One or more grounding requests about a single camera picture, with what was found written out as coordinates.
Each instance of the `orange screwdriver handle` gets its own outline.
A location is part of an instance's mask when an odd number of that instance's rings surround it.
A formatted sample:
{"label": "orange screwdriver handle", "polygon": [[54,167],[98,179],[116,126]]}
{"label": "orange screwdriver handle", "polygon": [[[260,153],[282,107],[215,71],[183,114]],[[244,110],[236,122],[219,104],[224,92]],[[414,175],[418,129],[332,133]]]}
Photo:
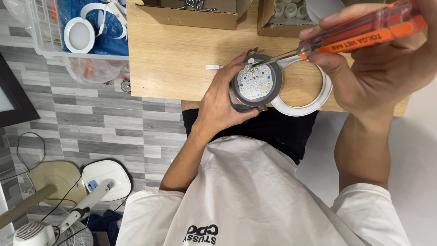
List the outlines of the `orange screwdriver handle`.
{"label": "orange screwdriver handle", "polygon": [[296,53],[305,60],[316,52],[345,52],[411,36],[427,27],[415,4],[401,0],[301,41]]}

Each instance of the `hand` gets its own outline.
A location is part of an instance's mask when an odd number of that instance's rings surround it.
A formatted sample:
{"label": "hand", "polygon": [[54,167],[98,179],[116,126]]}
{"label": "hand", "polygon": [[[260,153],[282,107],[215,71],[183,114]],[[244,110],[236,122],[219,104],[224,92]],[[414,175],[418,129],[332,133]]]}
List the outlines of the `hand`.
{"label": "hand", "polygon": [[238,112],[229,100],[229,82],[244,68],[246,54],[242,53],[228,65],[217,71],[208,90],[200,102],[199,115],[193,124],[193,131],[210,141],[219,131],[258,115],[252,108],[246,112]]}
{"label": "hand", "polygon": [[[437,74],[437,0],[416,0],[429,25],[424,33],[351,51],[349,68],[340,54],[318,53],[308,60],[319,65],[332,80],[335,100],[361,121],[391,120],[395,105],[426,85]],[[313,38],[346,20],[384,4],[355,4],[321,19],[318,26],[301,32],[300,39]]]}

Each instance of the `white t-shirt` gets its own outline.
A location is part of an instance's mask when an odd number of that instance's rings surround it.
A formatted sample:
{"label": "white t-shirt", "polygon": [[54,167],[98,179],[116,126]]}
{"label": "white t-shirt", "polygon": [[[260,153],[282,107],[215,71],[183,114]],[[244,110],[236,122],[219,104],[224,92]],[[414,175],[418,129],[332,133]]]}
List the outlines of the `white t-shirt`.
{"label": "white t-shirt", "polygon": [[[185,194],[144,190],[128,198],[117,246],[347,245],[296,169],[266,142],[217,139],[205,148]],[[380,186],[351,185],[331,210],[372,246],[410,245]]]}

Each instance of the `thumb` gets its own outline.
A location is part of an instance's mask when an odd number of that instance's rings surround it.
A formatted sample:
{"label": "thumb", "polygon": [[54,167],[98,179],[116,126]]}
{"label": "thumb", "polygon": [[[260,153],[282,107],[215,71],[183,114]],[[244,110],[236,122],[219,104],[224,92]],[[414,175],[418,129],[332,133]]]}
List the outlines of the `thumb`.
{"label": "thumb", "polygon": [[260,112],[258,112],[256,108],[251,108],[247,111],[238,113],[238,121],[240,121],[240,123],[243,123],[248,119],[258,116],[259,113]]}
{"label": "thumb", "polygon": [[347,89],[350,83],[342,83],[342,81],[354,81],[356,77],[347,64],[346,58],[340,54],[331,54],[327,52],[316,53],[308,57],[308,60],[321,67],[322,70],[329,76],[332,84],[336,89]]}

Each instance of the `led circuit board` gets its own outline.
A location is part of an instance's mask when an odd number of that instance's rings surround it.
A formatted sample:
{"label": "led circuit board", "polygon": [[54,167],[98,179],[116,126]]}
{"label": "led circuit board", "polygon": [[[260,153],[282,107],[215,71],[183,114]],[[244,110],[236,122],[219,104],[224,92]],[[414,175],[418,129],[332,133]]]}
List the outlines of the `led circuit board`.
{"label": "led circuit board", "polygon": [[249,100],[266,96],[273,87],[270,67],[259,65],[249,68],[246,66],[238,73],[240,94]]}

